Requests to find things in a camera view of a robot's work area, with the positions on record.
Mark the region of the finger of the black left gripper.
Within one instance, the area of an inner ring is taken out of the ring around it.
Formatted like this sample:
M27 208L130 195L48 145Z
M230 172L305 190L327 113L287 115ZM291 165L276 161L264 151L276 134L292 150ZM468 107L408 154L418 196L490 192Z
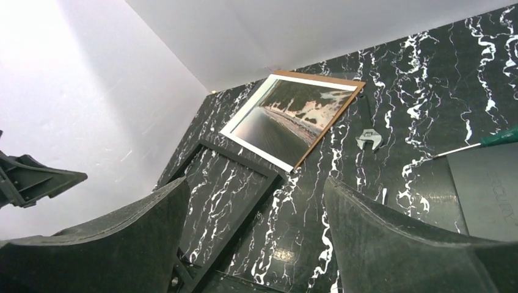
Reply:
M44 197L53 198L85 181L87 174L47 167L32 156L1 153L1 207L28 208Z

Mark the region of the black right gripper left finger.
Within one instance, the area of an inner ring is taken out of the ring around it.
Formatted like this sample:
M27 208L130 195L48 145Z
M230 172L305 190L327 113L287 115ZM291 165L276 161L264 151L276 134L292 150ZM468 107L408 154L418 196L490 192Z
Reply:
M149 196L52 236L1 242L2 292L166 292L191 190Z

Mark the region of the photo with backing board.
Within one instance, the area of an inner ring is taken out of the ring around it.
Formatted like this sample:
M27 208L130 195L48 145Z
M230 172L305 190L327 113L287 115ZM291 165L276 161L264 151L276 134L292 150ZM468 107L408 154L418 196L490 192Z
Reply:
M364 86L363 81L279 70L257 87L220 133L290 173Z

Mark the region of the black picture frame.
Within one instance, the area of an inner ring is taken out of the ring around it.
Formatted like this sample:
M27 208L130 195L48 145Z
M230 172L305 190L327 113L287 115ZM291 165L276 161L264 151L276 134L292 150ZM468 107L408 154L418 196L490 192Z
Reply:
M202 292L232 258L286 176L200 139L186 153L171 157L157 186L180 177L188 181L191 196L169 291Z

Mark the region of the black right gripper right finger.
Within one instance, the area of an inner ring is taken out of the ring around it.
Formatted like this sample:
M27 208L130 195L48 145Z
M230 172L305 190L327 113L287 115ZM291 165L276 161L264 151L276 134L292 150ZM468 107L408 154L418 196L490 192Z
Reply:
M346 292L516 292L517 243L454 233L327 178L323 189Z

